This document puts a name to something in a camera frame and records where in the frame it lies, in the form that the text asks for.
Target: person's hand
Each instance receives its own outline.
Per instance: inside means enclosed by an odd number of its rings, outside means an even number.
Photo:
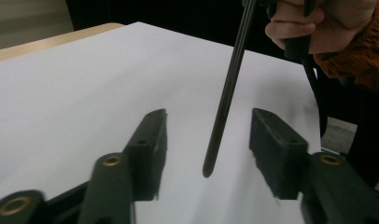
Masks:
[[[285,39],[312,35],[309,53],[337,52],[372,21],[377,0],[316,0],[316,9],[303,16],[304,0],[278,1],[265,34],[281,49]]]

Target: orange sleeve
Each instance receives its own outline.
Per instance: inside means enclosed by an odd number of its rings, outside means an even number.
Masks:
[[[357,86],[379,92],[379,2],[372,23],[346,49],[314,58],[328,77],[354,77]]]

